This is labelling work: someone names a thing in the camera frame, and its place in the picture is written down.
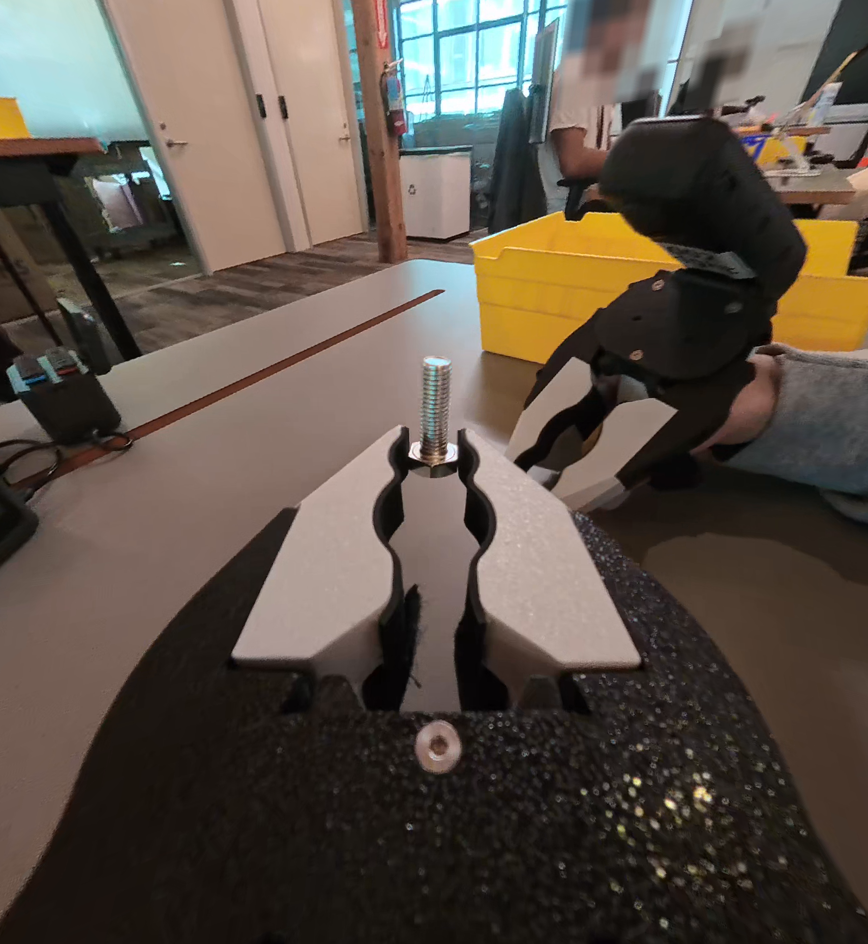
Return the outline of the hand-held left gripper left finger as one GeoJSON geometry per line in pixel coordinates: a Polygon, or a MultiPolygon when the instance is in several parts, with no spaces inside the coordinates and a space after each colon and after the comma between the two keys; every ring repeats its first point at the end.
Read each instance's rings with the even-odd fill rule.
{"type": "Polygon", "coordinates": [[[408,438],[404,426],[387,431],[293,509],[232,650],[236,666],[361,686],[382,665],[380,623],[401,573],[376,513],[385,489],[401,495],[408,438]]]}

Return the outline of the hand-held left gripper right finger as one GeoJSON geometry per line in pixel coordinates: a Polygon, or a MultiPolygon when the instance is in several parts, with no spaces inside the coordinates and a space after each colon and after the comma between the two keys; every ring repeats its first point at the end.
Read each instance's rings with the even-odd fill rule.
{"type": "Polygon", "coordinates": [[[640,669],[571,512],[478,433],[459,431],[458,450],[477,542],[457,627],[459,694],[523,695],[533,678],[640,669]]]}

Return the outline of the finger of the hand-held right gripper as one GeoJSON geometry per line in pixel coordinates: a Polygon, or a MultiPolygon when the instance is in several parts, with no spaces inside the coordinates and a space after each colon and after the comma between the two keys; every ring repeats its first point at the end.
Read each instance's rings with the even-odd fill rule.
{"type": "Polygon", "coordinates": [[[557,474],[550,492],[573,511],[620,503],[630,490],[625,468],[676,416],[674,408],[627,376],[601,381],[595,390],[610,407],[603,422],[591,433],[569,428],[550,457],[557,474]]]}
{"type": "Polygon", "coordinates": [[[613,406],[613,377],[569,359],[523,408],[506,457],[528,474],[561,474],[590,456],[613,406]]]}

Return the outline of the silver threaded bolt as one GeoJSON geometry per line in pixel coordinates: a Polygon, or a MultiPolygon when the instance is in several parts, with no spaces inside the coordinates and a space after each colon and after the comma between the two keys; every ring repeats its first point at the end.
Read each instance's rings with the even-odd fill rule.
{"type": "Polygon", "coordinates": [[[421,366],[419,436],[408,449],[409,469],[424,478],[456,472],[459,449],[449,436],[451,360],[425,356],[421,366]]]}

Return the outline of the person's right forearm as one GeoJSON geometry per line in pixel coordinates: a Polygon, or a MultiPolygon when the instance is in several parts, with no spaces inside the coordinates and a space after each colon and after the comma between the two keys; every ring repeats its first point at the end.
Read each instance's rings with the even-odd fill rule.
{"type": "Polygon", "coordinates": [[[758,349],[781,364],[774,417],[757,440],[713,458],[814,488],[838,513],[868,525],[868,349],[758,349]]]}

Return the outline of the person's right hand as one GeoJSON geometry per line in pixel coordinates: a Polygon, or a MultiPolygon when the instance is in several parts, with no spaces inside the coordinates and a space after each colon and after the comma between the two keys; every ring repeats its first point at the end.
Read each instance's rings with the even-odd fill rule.
{"type": "Polygon", "coordinates": [[[720,429],[691,451],[694,457],[734,454],[757,440],[772,421],[780,394],[780,361],[762,349],[748,361],[754,369],[753,380],[736,396],[720,429]]]}

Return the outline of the yellow plastic bin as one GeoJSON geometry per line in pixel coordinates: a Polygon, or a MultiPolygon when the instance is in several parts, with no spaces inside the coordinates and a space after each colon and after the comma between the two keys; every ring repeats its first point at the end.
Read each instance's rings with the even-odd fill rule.
{"type": "MultiPolygon", "coordinates": [[[[795,225],[807,258],[779,302],[774,341],[814,351],[860,348],[868,331],[868,277],[847,274],[857,225],[795,225]]],[[[482,348],[538,364],[630,284],[680,268],[611,213],[578,222],[551,214],[474,242],[473,250],[482,348]]]]}

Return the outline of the cluttered work table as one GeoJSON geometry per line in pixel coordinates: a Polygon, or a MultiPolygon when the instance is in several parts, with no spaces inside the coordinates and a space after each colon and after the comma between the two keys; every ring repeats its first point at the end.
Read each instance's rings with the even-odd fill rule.
{"type": "Polygon", "coordinates": [[[781,202],[789,206],[846,206],[857,195],[847,170],[833,164],[815,166],[807,175],[766,173],[765,177],[781,202]]]}

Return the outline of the black hanging jacket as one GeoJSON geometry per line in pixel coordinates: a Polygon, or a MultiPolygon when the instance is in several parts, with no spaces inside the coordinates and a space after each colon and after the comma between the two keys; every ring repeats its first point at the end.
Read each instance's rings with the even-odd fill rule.
{"type": "Polygon", "coordinates": [[[546,215],[537,148],[529,142],[530,105],[520,88],[506,92],[487,185],[487,232],[496,234],[546,215]]]}

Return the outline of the white trash bin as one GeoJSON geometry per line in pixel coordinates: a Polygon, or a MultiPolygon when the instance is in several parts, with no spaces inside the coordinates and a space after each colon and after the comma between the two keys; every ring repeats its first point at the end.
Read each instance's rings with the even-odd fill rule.
{"type": "Polygon", "coordinates": [[[409,148],[400,155],[409,239],[447,242],[471,231],[473,147],[409,148]]]}

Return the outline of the black battery charger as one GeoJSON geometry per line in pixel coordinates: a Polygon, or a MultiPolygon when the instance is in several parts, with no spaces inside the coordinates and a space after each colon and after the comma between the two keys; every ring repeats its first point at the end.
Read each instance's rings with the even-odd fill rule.
{"type": "Polygon", "coordinates": [[[51,442],[93,443],[121,434],[122,419],[98,376],[70,348],[19,355],[6,370],[15,396],[51,442]]]}

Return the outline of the red fire extinguisher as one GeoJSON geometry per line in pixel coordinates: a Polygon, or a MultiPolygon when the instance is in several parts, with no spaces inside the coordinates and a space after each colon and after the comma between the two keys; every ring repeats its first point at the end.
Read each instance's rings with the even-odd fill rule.
{"type": "Polygon", "coordinates": [[[379,88],[389,134],[401,139],[407,134],[408,128],[404,87],[398,60],[384,63],[379,88]]]}

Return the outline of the white door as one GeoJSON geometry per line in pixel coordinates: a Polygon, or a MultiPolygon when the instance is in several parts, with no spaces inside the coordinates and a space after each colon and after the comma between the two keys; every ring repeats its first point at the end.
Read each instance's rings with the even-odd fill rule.
{"type": "Polygon", "coordinates": [[[102,3],[205,273],[286,249],[228,7],[102,3]]]}
{"type": "Polygon", "coordinates": [[[258,2],[308,241],[365,230],[340,2],[258,2]]]}

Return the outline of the black-legged wooden desk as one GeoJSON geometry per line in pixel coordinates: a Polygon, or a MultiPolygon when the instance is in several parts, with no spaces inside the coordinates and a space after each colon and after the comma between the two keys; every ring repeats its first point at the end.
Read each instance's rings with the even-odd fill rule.
{"type": "Polygon", "coordinates": [[[0,209],[37,206],[124,360],[142,355],[120,309],[68,219],[55,184],[82,157],[105,153],[97,138],[0,139],[0,209]]]}

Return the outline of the dark wooden post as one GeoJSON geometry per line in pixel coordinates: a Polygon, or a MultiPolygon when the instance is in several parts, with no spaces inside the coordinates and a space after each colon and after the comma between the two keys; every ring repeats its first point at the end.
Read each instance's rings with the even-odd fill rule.
{"type": "Polygon", "coordinates": [[[390,48],[389,4],[353,1],[357,58],[367,136],[369,173],[379,260],[407,260],[399,139],[389,127],[384,89],[394,62],[390,48]]]}

